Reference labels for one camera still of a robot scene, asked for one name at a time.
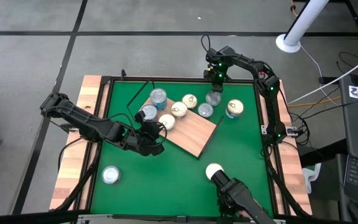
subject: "wooden table frame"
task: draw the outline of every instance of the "wooden table frame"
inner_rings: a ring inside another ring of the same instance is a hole
[[[136,79],[136,77],[126,77],[126,80],[131,78]],[[102,77],[101,75],[85,75],[76,105],[87,112],[99,116],[100,118],[106,116],[106,103],[110,101],[108,93],[111,92],[110,88],[112,87],[110,80],[111,77]],[[263,123],[267,124],[267,113],[264,99],[261,96],[257,98],[260,99],[259,110],[260,113],[262,113],[261,117],[263,119]],[[277,98],[281,120],[286,126],[291,126],[290,115],[285,107],[284,99],[281,94],[278,94]],[[77,131],[70,133],[68,135],[67,143],[79,138],[79,136],[80,135]],[[295,139],[293,138],[287,137],[284,141],[296,145]],[[86,171],[83,167],[88,167],[93,160],[97,147],[101,147],[101,145],[96,143],[87,143],[85,140],[80,140],[65,149],[60,171],[57,176],[55,190],[53,191],[50,203],[51,209],[58,207],[74,189],[81,175]],[[311,214],[309,197],[306,192],[306,185],[302,174],[298,151],[291,145],[279,144],[278,152],[277,150],[273,150],[271,161],[278,173],[283,176],[285,185],[295,200],[301,205],[303,210]],[[93,191],[93,185],[91,182],[94,181],[94,178],[95,176],[93,175],[87,181],[82,190],[81,199],[76,200],[71,205],[70,209],[86,208],[86,205],[91,200],[91,192]],[[285,214],[286,209],[281,193],[276,184],[274,184],[273,193],[271,194],[274,194],[274,198],[272,200],[276,202],[276,205],[273,205],[274,213]]]

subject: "floor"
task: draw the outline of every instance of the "floor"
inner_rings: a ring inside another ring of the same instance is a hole
[[[0,0],[0,30],[72,31],[81,0]],[[358,1],[352,2],[358,13]],[[303,3],[296,3],[297,11]],[[295,16],[287,0],[88,0],[80,31],[230,31],[286,32]],[[328,4],[310,32],[356,32],[344,4]],[[39,106],[59,74],[69,36],[0,35],[0,215],[8,214],[40,125]],[[358,55],[358,38],[305,37],[304,48],[319,63],[324,76],[341,75],[338,53]],[[318,69],[299,51],[278,50],[275,37],[212,36],[211,45],[230,45],[247,57],[267,62],[283,80],[291,101],[318,87]],[[78,36],[69,58],[60,92],[72,101],[83,75],[201,77],[207,63],[200,36]],[[357,64],[354,58],[348,58]],[[240,69],[233,78],[250,78]],[[318,101],[321,93],[299,103]],[[309,113],[332,106],[315,106]],[[302,113],[305,108],[294,108]],[[344,137],[341,110],[309,120],[314,147]],[[30,186],[24,213],[48,210],[57,176],[57,158],[67,135],[50,126]]]

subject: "white pole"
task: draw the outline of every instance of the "white pole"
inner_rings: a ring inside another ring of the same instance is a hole
[[[309,29],[318,14],[327,5],[329,0],[310,0],[301,11],[287,34],[276,38],[277,47],[287,53],[295,53],[301,48],[300,39]]]

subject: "tin can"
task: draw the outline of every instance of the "tin can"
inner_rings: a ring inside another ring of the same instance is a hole
[[[158,121],[166,127],[167,131],[175,126],[175,118],[170,114],[162,115]]]
[[[226,107],[226,115],[229,118],[235,118],[241,115],[244,110],[244,105],[239,100],[231,100]]]
[[[108,166],[102,172],[103,182],[106,184],[115,184],[120,178],[119,169],[115,166]]]
[[[153,105],[144,105],[141,109],[145,116],[144,121],[157,121],[157,108]]]
[[[210,91],[206,94],[205,100],[209,105],[217,106],[222,100],[222,95],[221,93]]]
[[[182,119],[187,113],[187,106],[183,102],[176,102],[172,105],[171,112],[176,119]]]
[[[167,92],[161,88],[152,90],[150,99],[157,110],[164,110],[167,107]]]
[[[197,106],[197,97],[193,94],[186,94],[181,101],[186,104],[189,110],[193,110]]]
[[[198,114],[203,118],[209,118],[210,116],[212,116],[213,113],[214,113],[214,108],[207,103],[202,103],[198,107]]]

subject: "green table surface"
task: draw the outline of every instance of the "green table surface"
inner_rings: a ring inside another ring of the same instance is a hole
[[[114,82],[109,116],[128,114],[126,105],[143,84]],[[163,88],[173,101],[181,101],[187,93],[194,94],[198,104],[205,102],[205,95],[211,90],[208,83],[158,82],[155,86]],[[151,90],[150,83],[131,104],[132,114],[144,104]],[[244,104],[244,112],[239,118],[230,119],[225,114],[231,99],[241,100]],[[207,165],[217,162],[230,178],[243,181],[272,216],[265,162],[260,155],[262,140],[254,86],[224,85],[222,101],[214,108],[209,120],[217,124],[221,116],[224,119],[199,160],[168,140],[163,144],[163,153],[147,157],[104,143],[91,213],[219,216],[216,187],[205,174]],[[125,117],[114,119],[128,123]],[[140,126],[135,122],[134,125],[136,128]],[[103,182],[101,173],[107,166],[116,166],[121,171],[118,183],[109,185]]]

